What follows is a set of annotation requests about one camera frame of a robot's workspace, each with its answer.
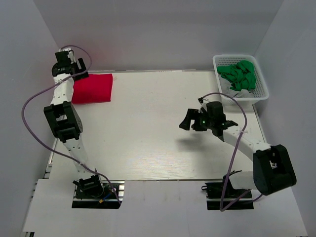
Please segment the red t shirt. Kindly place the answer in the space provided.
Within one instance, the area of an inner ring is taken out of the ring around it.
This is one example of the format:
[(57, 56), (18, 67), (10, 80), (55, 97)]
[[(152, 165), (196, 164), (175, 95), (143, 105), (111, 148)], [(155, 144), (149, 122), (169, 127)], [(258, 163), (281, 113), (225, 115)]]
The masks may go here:
[(90, 74), (75, 81), (73, 104), (104, 103), (111, 101), (113, 87), (112, 74)]

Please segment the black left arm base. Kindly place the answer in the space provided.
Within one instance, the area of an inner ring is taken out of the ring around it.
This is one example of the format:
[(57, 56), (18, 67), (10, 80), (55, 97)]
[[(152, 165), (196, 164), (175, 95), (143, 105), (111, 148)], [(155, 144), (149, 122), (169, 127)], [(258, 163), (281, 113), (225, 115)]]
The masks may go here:
[(119, 209), (123, 201), (124, 182), (106, 182), (96, 175), (73, 181), (73, 209)]

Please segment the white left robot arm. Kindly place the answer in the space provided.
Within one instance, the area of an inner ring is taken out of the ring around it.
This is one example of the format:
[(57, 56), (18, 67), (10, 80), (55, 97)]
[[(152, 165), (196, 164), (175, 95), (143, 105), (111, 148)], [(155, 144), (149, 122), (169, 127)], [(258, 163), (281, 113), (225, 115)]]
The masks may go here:
[(97, 179), (83, 145), (83, 125), (72, 104), (75, 81), (88, 77), (86, 66), (82, 58), (75, 58), (69, 46), (59, 49), (55, 56), (57, 63), (51, 70), (55, 88), (50, 105), (44, 108), (44, 115), (52, 134), (65, 146), (75, 164), (77, 182)]

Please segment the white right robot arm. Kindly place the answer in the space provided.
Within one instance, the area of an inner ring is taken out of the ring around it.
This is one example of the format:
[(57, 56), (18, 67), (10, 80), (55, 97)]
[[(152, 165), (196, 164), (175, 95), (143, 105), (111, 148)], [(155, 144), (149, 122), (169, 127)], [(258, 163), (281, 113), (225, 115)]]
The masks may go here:
[(234, 146), (252, 161), (251, 171), (228, 170), (223, 177), (223, 192), (236, 196), (241, 190), (258, 190), (268, 196), (297, 183), (288, 150), (283, 145), (270, 145), (247, 134), (234, 121), (228, 120), (220, 102), (203, 103), (200, 109), (188, 109), (179, 124), (183, 130), (211, 130), (221, 141)]

